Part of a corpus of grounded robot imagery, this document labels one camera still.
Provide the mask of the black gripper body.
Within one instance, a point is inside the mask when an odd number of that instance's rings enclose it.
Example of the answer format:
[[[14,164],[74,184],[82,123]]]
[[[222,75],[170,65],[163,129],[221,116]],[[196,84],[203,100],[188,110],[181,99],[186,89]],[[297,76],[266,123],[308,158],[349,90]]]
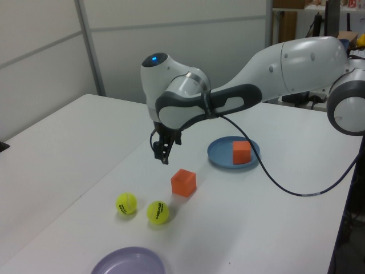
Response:
[[[160,140],[163,140],[164,142],[168,142],[168,143],[175,142],[175,132],[181,131],[181,130],[175,130],[175,129],[168,128],[167,126],[163,125],[160,122],[154,122],[153,124],[154,124],[156,132],[160,136]]]

